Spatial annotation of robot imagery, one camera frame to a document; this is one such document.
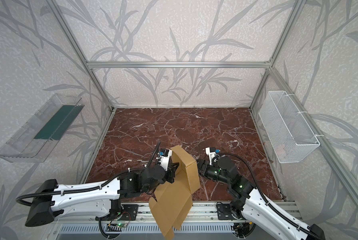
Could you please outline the brown cardboard box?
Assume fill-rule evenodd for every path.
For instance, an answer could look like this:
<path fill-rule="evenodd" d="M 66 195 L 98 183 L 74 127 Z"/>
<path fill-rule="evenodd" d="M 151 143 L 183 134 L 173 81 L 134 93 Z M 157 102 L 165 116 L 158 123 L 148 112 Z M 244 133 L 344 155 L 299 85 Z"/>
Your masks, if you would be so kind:
<path fill-rule="evenodd" d="M 200 188 L 197 161 L 180 145 L 172 147 L 171 159 L 179 163 L 174 183 L 164 183 L 149 199 L 150 211 L 167 240 L 174 238 L 174 229 L 180 230 L 193 206 L 192 194 Z"/>

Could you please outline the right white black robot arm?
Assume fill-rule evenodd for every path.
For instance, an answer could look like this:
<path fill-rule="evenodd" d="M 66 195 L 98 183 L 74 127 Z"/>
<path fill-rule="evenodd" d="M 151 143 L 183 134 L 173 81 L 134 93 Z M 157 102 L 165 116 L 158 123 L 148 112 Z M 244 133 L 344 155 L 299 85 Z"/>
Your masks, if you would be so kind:
<path fill-rule="evenodd" d="M 326 239 L 319 226 L 309 226 L 269 200 L 258 186 L 251 167 L 243 159 L 241 161 L 248 167 L 254 182 L 240 175 L 231 156 L 234 155 L 225 154 L 215 166 L 206 160 L 197 160 L 197 166 L 200 176 L 227 185 L 227 192 L 233 197 L 230 210 L 235 219 L 252 222 L 277 240 Z"/>

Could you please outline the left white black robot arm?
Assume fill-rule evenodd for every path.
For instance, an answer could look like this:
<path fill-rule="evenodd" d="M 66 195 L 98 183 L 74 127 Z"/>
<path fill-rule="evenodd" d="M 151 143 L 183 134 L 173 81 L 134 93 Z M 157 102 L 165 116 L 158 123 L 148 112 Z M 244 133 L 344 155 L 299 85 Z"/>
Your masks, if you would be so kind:
<path fill-rule="evenodd" d="M 16 202 L 30 208 L 25 225 L 38 227 L 70 216 L 94 216 L 113 220 L 122 212 L 121 200 L 149 193 L 164 183 L 173 183 L 178 163 L 127 170 L 106 181 L 62 185 L 45 181 L 33 194 L 21 195 Z"/>

